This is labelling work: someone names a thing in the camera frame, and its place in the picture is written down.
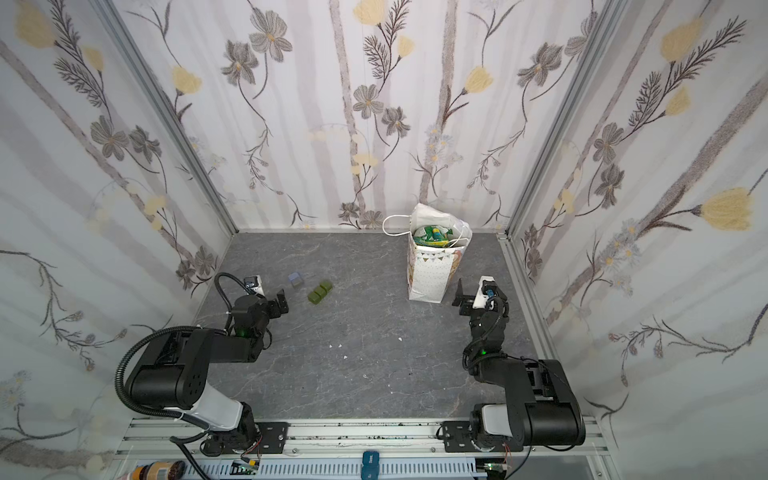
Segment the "white patterned paper bag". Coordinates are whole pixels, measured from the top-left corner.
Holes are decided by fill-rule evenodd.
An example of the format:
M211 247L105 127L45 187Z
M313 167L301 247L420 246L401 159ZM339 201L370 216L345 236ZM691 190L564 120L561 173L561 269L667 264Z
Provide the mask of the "white patterned paper bag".
M452 248L417 246L412 233L425 225L452 228L461 234L461 239ZM403 236L407 239L408 298L411 301L440 303L472 240L470 225L453 214L419 203L409 215L387 216L382 222L382 231L390 237Z

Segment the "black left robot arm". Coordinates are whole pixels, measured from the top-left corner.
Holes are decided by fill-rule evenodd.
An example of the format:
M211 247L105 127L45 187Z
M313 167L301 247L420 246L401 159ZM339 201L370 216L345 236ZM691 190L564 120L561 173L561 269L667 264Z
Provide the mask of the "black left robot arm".
M289 313L283 289L264 293L261 277L213 277L226 306L222 328L174 326L156 330L118 363L114 387L129 410L179 420L201 429L204 455L251 453L264 442L252 407L221 393L208 380L212 364L251 364L273 343L271 321Z

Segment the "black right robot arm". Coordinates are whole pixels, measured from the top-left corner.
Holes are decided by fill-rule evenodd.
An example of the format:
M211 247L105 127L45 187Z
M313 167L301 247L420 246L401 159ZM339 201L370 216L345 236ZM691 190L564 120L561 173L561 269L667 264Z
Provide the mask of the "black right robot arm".
M562 452L582 445L587 429L561 363L513 356L503 349L509 302L497 282L480 279L477 292L458 284L452 305L469 318L471 340L463 369L479 383L504 391L502 403L479 403L467 421L444 421L436 432L448 453L521 452L545 447Z

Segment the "green snack packet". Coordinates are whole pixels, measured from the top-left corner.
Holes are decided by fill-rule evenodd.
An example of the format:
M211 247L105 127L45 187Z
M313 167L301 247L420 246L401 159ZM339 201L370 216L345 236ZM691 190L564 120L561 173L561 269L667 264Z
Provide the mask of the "green snack packet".
M425 225L412 233L412 239L417 246L452 248L461 239L461 234L449 227Z

